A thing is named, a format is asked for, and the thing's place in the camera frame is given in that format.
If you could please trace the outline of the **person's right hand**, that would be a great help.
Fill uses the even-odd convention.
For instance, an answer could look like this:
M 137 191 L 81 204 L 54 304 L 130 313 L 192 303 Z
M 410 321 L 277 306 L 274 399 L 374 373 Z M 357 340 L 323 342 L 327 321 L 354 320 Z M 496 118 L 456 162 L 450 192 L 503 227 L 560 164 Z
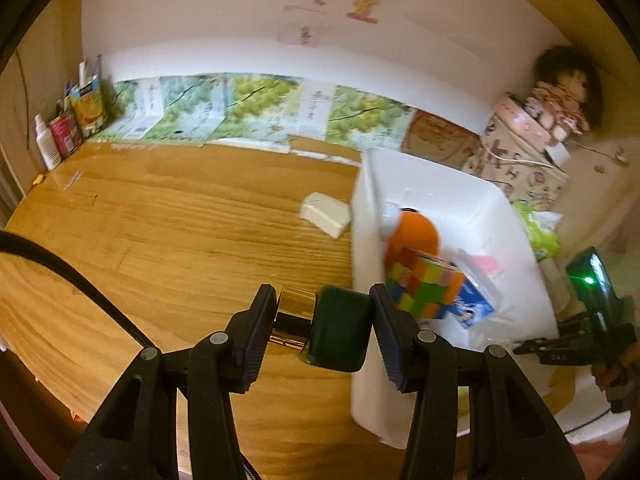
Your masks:
M 591 374 L 613 413 L 633 412 L 639 407 L 638 341 L 624 350 L 613 364 L 594 364 Z

